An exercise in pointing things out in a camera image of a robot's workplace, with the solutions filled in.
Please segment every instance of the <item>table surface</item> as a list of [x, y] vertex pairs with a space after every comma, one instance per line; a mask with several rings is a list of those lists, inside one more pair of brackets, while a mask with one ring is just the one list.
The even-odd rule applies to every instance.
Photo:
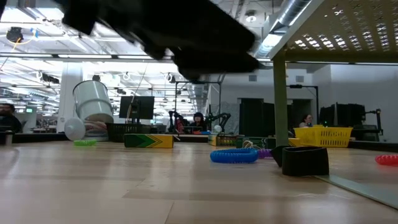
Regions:
[[[283, 176], [271, 159], [212, 163], [215, 149], [205, 143], [125, 149], [110, 142], [2, 147], [1, 223], [398, 223], [396, 210], [312, 177]], [[370, 173], [384, 182], [374, 155], [331, 149], [331, 172], [354, 170], [357, 180]]]

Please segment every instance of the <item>monitor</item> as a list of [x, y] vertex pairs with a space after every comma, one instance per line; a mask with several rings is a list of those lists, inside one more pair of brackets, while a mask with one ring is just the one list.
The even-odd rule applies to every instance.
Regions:
[[[119, 118], [127, 118], [127, 111], [131, 104], [132, 96], [122, 96], [120, 100]], [[154, 117], [154, 96], [135, 96], [134, 101], [139, 102], [139, 119], [153, 119]]]

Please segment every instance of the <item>blue object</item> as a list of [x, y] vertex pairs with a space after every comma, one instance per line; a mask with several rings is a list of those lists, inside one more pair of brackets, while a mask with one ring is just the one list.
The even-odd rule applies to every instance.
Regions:
[[210, 153], [210, 159], [219, 163], [253, 163], [258, 159], [258, 152], [253, 148], [225, 149]]

